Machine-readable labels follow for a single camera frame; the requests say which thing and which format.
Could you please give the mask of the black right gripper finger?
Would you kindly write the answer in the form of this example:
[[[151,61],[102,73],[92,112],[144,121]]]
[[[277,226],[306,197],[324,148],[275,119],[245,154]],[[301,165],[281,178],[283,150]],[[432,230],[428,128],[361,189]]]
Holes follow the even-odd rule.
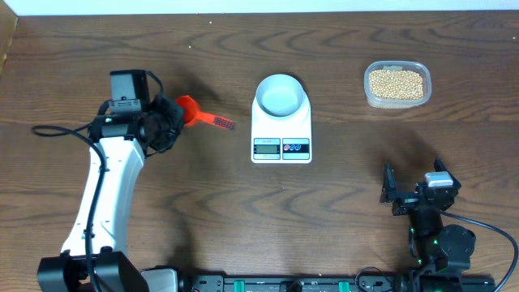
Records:
[[[394,176],[394,169],[389,163],[384,165],[384,179],[380,194],[380,203],[391,203],[397,195],[397,184]]]
[[[433,166],[435,172],[447,172],[448,174],[451,174],[439,157],[435,159]]]

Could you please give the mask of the orange plastic measuring scoop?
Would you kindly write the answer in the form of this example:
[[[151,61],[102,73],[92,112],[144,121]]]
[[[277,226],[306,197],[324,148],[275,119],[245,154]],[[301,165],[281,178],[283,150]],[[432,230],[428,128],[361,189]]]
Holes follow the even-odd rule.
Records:
[[[183,120],[186,127],[193,127],[198,122],[203,122],[222,129],[234,129],[234,122],[232,120],[204,112],[200,108],[199,103],[188,95],[180,96],[175,100],[175,103],[184,110]]]

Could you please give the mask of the soybeans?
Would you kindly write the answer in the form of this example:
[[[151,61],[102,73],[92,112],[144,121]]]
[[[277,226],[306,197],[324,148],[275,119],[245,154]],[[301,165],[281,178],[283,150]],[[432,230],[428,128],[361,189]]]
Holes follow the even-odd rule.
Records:
[[[375,70],[369,75],[369,89],[381,99],[418,100],[424,97],[423,81],[414,71]]]

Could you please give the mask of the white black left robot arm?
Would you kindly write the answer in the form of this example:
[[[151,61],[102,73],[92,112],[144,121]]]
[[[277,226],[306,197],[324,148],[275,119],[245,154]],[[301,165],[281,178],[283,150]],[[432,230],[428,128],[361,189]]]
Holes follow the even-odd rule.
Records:
[[[89,146],[90,166],[75,223],[58,256],[41,259],[43,291],[148,291],[127,256],[127,227],[135,184],[147,158],[174,146],[183,109],[162,91],[150,97],[151,71],[112,71],[111,98],[78,129],[38,125],[35,135],[73,135]]]

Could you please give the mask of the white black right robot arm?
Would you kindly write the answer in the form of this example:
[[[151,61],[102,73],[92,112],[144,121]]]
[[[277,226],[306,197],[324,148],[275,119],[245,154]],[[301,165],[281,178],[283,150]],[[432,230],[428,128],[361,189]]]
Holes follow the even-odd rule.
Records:
[[[410,254],[418,267],[397,276],[394,291],[463,291],[462,273],[470,268],[475,234],[461,225],[445,225],[441,213],[450,208],[461,184],[437,158],[412,192],[397,190],[394,169],[384,166],[380,201],[392,205],[394,216],[410,220]]]

